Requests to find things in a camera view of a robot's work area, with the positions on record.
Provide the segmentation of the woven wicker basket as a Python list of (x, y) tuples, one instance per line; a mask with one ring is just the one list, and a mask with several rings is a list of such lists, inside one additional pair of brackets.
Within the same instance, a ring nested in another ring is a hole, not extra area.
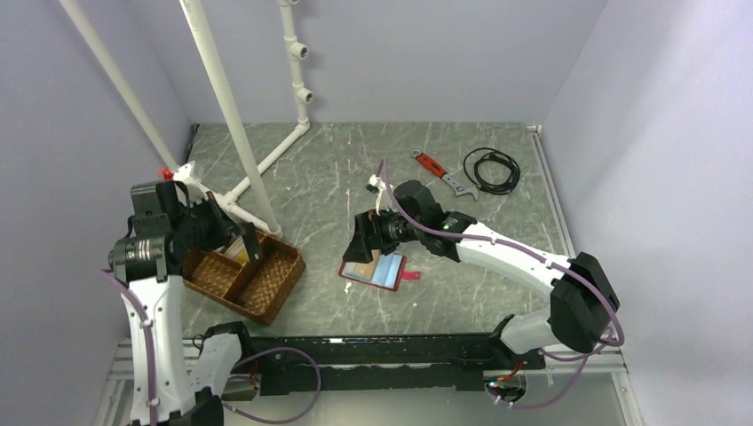
[(305, 271), (301, 251), (258, 232), (261, 260), (240, 262), (193, 249), (183, 267), (188, 288), (262, 326), (271, 325)]

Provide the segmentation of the gold credit card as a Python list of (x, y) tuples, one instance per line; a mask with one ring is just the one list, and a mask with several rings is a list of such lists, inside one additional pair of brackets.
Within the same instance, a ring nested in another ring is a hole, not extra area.
[(358, 280), (371, 281), (378, 266), (381, 253), (378, 249), (371, 251), (372, 260), (367, 263), (355, 263), (352, 269), (352, 275)]

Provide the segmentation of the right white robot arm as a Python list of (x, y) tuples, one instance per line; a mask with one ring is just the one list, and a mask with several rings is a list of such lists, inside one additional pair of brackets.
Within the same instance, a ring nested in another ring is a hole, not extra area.
[(546, 301), (542, 309), (510, 315), (496, 326), (488, 348), (498, 367), (513, 367), (524, 354), (553, 344), (582, 356), (623, 345), (616, 318), (620, 301), (596, 257), (555, 255), (512, 240), (474, 217), (443, 209), (416, 180), (389, 188), (373, 177), (368, 188), (388, 196), (392, 207), (375, 206), (355, 216), (345, 263), (368, 264), (417, 241), (435, 256), (516, 280)]

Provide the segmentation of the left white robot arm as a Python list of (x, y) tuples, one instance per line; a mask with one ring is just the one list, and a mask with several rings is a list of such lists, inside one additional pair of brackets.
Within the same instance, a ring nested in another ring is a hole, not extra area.
[(248, 370), (255, 348), (240, 322), (210, 327), (193, 369), (185, 359), (181, 300), (191, 250), (213, 251), (236, 239), (263, 258), (251, 223), (235, 223), (213, 195), (191, 201), (187, 185), (158, 180), (130, 191), (128, 231), (108, 255), (106, 277), (129, 315), (133, 362), (132, 425), (222, 425), (221, 395), (232, 372)]

